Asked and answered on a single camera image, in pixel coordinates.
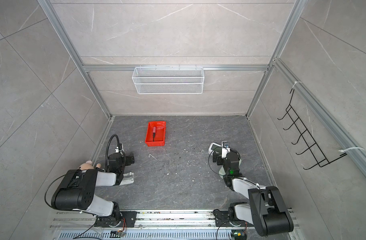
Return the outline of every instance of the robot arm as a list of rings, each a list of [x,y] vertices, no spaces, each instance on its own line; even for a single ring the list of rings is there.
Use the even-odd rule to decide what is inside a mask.
[[[115,202],[104,200],[94,194],[96,186],[125,185],[134,182],[134,174],[124,173],[125,166],[135,162],[130,153],[125,156],[116,148],[108,156],[106,171],[100,169],[69,170],[52,196],[51,207],[64,211],[82,211],[97,216],[95,226],[115,227],[121,223],[123,214]]]
[[[227,150],[226,154],[220,150],[213,151],[213,162],[224,169],[223,180],[226,186],[249,199],[249,204],[230,204],[229,221],[252,223],[260,236],[293,231],[294,224],[278,188],[254,184],[243,177],[239,169],[239,154],[228,147],[228,142],[225,143],[226,146],[222,142],[222,151]]]
[[[228,214],[231,221],[252,223],[260,236],[292,232],[294,224],[279,189],[275,186],[253,185],[243,179],[233,179],[233,188],[249,199],[249,204],[231,204]]]

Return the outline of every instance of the black wire rack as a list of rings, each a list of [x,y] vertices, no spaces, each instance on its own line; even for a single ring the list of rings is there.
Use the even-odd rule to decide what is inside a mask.
[[[324,166],[326,166],[326,165],[328,165],[328,164],[330,164],[330,163],[332,163],[332,162],[334,162],[334,161],[337,161],[338,159],[340,159],[340,158],[342,158],[342,157],[344,157],[344,156],[346,156],[347,155],[347,153],[343,153],[343,154],[341,154],[341,155],[339,155],[339,157],[338,158],[336,158],[336,159],[334,159],[334,160],[332,160],[332,161],[329,161],[328,159],[327,159],[327,157],[325,156],[325,154],[324,154],[324,152],[321,150],[321,148],[319,147],[319,145],[318,145],[318,143],[315,141],[315,139],[314,139],[314,137],[312,136],[312,134],[310,133],[310,131],[308,130],[308,128],[305,126],[305,124],[303,123],[303,121],[302,121],[302,119],[299,117],[299,115],[296,113],[296,111],[295,111],[295,109],[291,106],[291,101],[292,101],[292,97],[294,96],[294,89],[291,89],[291,91],[290,91],[290,94],[291,94],[291,99],[290,99],[290,103],[288,104],[288,106],[286,107],[286,114],[282,117],[282,118],[278,118],[278,120],[282,120],[286,115],[288,115],[290,118],[291,118],[291,121],[292,121],[292,124],[291,124],[291,126],[290,127],[288,127],[287,129],[285,129],[285,128],[283,128],[283,130],[289,130],[293,125],[296,127],[296,129],[298,130],[298,132],[300,133],[300,136],[298,137],[298,140],[296,141],[296,143],[293,143],[293,142],[291,142],[291,144],[293,144],[293,145],[296,145],[298,142],[299,142],[299,140],[301,139],[301,137],[303,138],[303,141],[306,143],[306,145],[307,145],[307,148],[306,148],[306,150],[304,150],[303,152],[301,152],[301,153],[295,153],[296,155],[301,155],[301,154],[303,154],[303,153],[305,153],[307,150],[310,150],[310,152],[311,152],[311,154],[313,155],[313,157],[314,157],[314,159],[315,159],[315,161],[316,161],[316,164],[314,164],[314,165],[312,165],[311,167],[309,167],[309,168],[303,168],[304,170],[309,170],[309,169],[311,169],[311,168],[313,168],[313,167],[315,167],[316,165],[318,165],[318,166],[320,166],[320,167],[324,167]],[[293,117],[291,117],[291,115],[290,115],[290,113],[289,113],[289,111],[290,110],[292,110],[294,113],[295,113],[295,115],[296,115],[296,119],[294,120],[294,118]],[[296,122],[301,122],[301,124],[303,125],[303,127],[304,127],[304,131],[301,131],[300,129],[299,129],[299,127],[296,125]],[[304,138],[304,135],[306,134],[306,133],[308,133],[310,136],[311,136],[311,138],[312,138],[312,140],[313,140],[313,143],[312,144],[309,144],[309,143],[307,143],[307,141],[306,141],[306,139]],[[318,148],[318,150],[321,152],[321,154],[322,154],[322,156],[323,156],[323,160],[321,160],[321,161],[318,161],[317,160],[317,157],[315,156],[316,154],[313,152],[313,149],[312,149],[312,147],[314,147],[314,146],[316,146],[316,148]]]

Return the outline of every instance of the white cable tie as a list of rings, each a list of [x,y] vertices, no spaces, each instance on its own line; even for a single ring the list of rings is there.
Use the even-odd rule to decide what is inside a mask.
[[[295,87],[295,84],[297,84],[297,83],[301,83],[301,82],[297,82],[297,81],[295,81],[295,82],[294,82],[294,85],[292,86],[292,88],[294,88],[294,87]]]
[[[338,150],[338,151],[345,152],[345,151],[348,151],[348,150],[351,150],[351,149],[362,149],[362,150],[364,150],[364,148],[362,148],[362,147],[349,147],[349,148]]]

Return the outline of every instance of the white wire mesh basket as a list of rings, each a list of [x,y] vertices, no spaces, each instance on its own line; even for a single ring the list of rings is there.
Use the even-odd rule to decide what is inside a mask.
[[[139,94],[202,93],[202,67],[137,67],[132,80]]]

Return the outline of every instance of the black metal hook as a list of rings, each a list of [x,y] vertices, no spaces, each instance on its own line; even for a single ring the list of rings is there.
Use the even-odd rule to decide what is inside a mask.
[[[293,125],[295,125],[295,127],[296,127],[296,129],[298,130],[298,132],[299,132],[299,137],[298,137],[298,140],[296,141],[296,143],[293,143],[293,142],[291,142],[293,145],[296,145],[298,142],[299,142],[299,140],[302,138],[303,139],[303,141],[305,142],[305,144],[306,144],[306,146],[307,146],[307,148],[303,151],[303,152],[301,152],[301,153],[295,153],[296,155],[301,155],[301,154],[303,154],[303,153],[305,153],[307,150],[310,150],[310,152],[311,152],[311,154],[312,154],[312,156],[314,157],[314,159],[315,159],[315,161],[316,161],[316,164],[314,164],[314,165],[312,165],[311,167],[309,167],[309,168],[303,168],[304,170],[309,170],[309,169],[311,169],[311,168],[313,168],[313,167],[315,167],[316,165],[318,165],[319,167],[324,167],[324,166],[326,166],[326,165],[328,165],[328,164],[330,164],[330,163],[332,163],[332,162],[334,162],[334,161],[336,161],[336,160],[338,160],[338,159],[340,159],[340,158],[342,158],[342,157],[344,157],[344,156],[346,156],[347,154],[346,153],[343,153],[343,154],[341,154],[341,155],[339,155],[339,157],[338,158],[336,158],[336,159],[334,159],[334,160],[332,160],[332,161],[329,161],[328,159],[327,159],[327,157],[325,156],[325,154],[324,154],[324,152],[322,151],[322,149],[320,148],[320,146],[318,145],[318,143],[315,141],[315,139],[314,139],[314,137],[311,135],[311,133],[310,133],[310,131],[308,130],[308,128],[305,126],[305,124],[303,123],[303,121],[302,121],[302,119],[299,117],[299,115],[296,113],[296,111],[295,111],[295,109],[291,106],[291,101],[292,101],[292,98],[293,98],[293,96],[294,96],[294,89],[291,89],[291,91],[290,91],[290,94],[291,94],[291,99],[290,99],[290,103],[288,104],[288,106],[286,107],[286,114],[282,117],[282,118],[278,118],[278,120],[282,120],[286,115],[288,115],[289,117],[290,117],[290,119],[291,119],[291,121],[292,121],[292,124],[290,125],[290,127],[288,127],[287,129],[285,129],[285,128],[283,128],[283,130],[289,130]],[[291,115],[290,115],[290,113],[289,113],[289,111],[292,109],[292,111],[294,112],[294,114],[296,115],[296,119],[294,120],[292,117],[291,117]],[[301,124],[304,126],[304,128],[305,128],[305,130],[303,131],[303,132],[301,132],[300,131],[300,129],[299,129],[299,127],[296,125],[296,121],[300,121],[301,122]],[[306,132],[308,132],[309,133],[309,135],[311,136],[311,138],[313,139],[313,141],[314,141],[314,143],[312,144],[312,145],[310,145],[309,146],[309,144],[307,143],[307,141],[306,141],[306,139],[304,138],[304,136],[303,136],[303,134],[304,133],[306,133]],[[322,160],[322,161],[318,161],[317,159],[316,159],[316,157],[315,157],[315,154],[314,154],[314,152],[313,152],[313,150],[311,149],[311,147],[313,147],[314,145],[316,145],[316,147],[319,149],[319,151],[322,153],[322,155],[323,155],[323,157],[324,157],[324,159]]]

